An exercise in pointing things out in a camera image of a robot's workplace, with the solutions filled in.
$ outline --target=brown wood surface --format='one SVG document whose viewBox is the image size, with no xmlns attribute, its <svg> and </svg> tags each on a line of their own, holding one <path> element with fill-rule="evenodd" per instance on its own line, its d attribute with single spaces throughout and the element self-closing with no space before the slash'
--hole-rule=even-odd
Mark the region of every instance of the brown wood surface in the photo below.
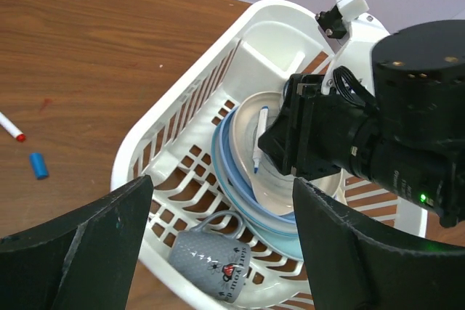
<svg viewBox="0 0 465 310">
<path fill-rule="evenodd" d="M 0 236 L 108 192 L 132 125 L 248 5 L 234 0 L 0 0 Z M 50 177 L 28 162 L 41 152 Z M 465 245 L 465 225 L 434 240 Z M 141 264 L 127 309 L 188 309 Z"/>
</svg>

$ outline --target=cup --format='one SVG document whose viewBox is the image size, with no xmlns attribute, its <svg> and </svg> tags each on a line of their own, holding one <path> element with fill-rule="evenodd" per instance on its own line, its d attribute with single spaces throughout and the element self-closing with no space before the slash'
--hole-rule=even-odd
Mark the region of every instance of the cup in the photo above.
<svg viewBox="0 0 465 310">
<path fill-rule="evenodd" d="M 237 218 L 234 232 L 206 232 L 206 225 L 220 216 Z M 251 258 L 250 246 L 235 240 L 242 226 L 243 219 L 236 212 L 213 213 L 199 225 L 178 233 L 168 262 L 204 293 L 233 303 L 242 291 Z"/>
</svg>

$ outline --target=plastic basket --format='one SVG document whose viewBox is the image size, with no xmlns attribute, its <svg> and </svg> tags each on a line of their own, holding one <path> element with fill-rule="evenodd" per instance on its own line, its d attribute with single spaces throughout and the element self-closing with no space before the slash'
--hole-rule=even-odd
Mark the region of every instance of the plastic basket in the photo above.
<svg viewBox="0 0 465 310">
<path fill-rule="evenodd" d="M 178 231 L 230 207 L 219 189 L 209 150 L 218 122 L 260 91 L 281 91 L 295 72 L 323 70 L 333 57 L 315 15 L 293 3 L 251 5 L 217 42 L 134 125 L 113 165 L 111 189 L 142 174 L 154 183 L 139 259 L 197 309 L 313 309 L 302 262 L 278 255 L 244 229 L 253 250 L 246 285 L 234 304 L 202 293 L 167 258 Z M 346 176 L 348 205 L 397 229 L 424 236 L 426 211 L 367 181 Z M 230 217 L 214 222 L 225 231 Z"/>
</svg>

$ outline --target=blue marker cap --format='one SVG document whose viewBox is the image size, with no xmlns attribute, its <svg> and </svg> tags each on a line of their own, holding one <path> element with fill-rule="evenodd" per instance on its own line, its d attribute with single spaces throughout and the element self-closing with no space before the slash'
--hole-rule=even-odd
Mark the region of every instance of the blue marker cap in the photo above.
<svg viewBox="0 0 465 310">
<path fill-rule="evenodd" d="M 49 176 L 47 167 L 45 166 L 44 157 L 40 152 L 33 152 L 29 155 L 29 161 L 31 162 L 32 169 L 37 179 L 44 179 Z"/>
</svg>

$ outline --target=red-tipped marker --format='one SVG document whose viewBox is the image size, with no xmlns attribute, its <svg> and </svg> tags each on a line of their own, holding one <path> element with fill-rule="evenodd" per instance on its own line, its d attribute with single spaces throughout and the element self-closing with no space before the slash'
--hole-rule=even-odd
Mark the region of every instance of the red-tipped marker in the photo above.
<svg viewBox="0 0 465 310">
<path fill-rule="evenodd" d="M 2 125 L 18 142 L 24 142 L 26 140 L 24 133 L 2 113 L 0 113 L 0 125 Z"/>
</svg>

